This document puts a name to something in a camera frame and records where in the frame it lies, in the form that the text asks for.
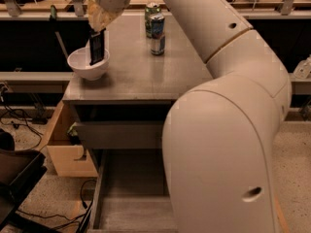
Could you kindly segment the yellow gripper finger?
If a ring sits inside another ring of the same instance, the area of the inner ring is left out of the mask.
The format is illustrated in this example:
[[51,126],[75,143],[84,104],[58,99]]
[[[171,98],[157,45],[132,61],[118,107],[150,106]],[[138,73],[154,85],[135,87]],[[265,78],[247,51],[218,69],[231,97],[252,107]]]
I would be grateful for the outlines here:
[[121,12],[109,12],[96,9],[93,16],[93,29],[97,32],[105,29],[112,21],[121,15]]
[[96,11],[96,2],[94,0],[87,0],[87,15],[88,22],[92,29],[95,28],[95,11]]

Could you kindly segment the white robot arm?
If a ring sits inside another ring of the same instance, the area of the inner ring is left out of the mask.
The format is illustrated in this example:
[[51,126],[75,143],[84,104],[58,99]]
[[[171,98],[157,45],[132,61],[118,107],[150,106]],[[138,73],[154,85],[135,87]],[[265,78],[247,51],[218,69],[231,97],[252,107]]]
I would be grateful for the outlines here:
[[163,0],[212,76],[164,122],[179,233],[277,233],[271,150],[292,99],[287,69],[225,0]]

